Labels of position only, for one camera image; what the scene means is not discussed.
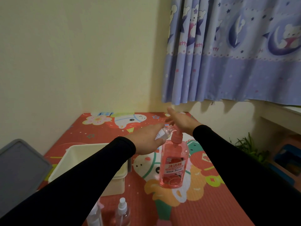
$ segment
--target white spray nozzle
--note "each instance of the white spray nozzle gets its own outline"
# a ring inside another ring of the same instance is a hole
[[[124,197],[120,198],[119,200],[119,205],[118,205],[118,214],[123,215],[127,211],[127,204],[126,204],[126,199]]]

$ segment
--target cartoon print mat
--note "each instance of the cartoon print mat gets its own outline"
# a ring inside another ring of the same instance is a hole
[[[169,115],[162,112],[84,113],[50,148],[45,157],[54,169],[66,149],[72,145],[109,143],[117,136],[125,136],[143,126],[163,123],[167,116]],[[100,198],[104,205],[101,210],[104,225],[111,225],[121,197],[126,198],[131,208],[131,225],[253,225],[201,145],[185,133],[183,140],[190,149],[183,186],[178,189],[159,186],[161,147],[149,155],[134,155],[132,172],[126,176],[125,192]],[[49,175],[40,188],[47,185],[48,178]]]

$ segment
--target pink dish soap bottle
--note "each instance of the pink dish soap bottle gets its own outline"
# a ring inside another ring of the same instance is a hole
[[[189,148],[183,141],[183,133],[174,125],[171,140],[162,146],[159,184],[163,188],[180,188],[188,162]]]

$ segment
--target blue curtain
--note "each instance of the blue curtain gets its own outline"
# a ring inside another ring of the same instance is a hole
[[[301,105],[301,0],[172,0],[162,102]]]

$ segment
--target black long-sleeve shirt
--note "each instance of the black long-sleeve shirt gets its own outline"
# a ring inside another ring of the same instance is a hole
[[[278,175],[205,125],[196,127],[193,136],[255,225],[300,219],[301,194]],[[44,222],[43,225],[53,226],[59,222],[59,225],[81,226],[115,173],[135,152],[129,139],[117,137],[17,205],[0,219],[0,225]],[[235,163],[227,163],[229,153]]]

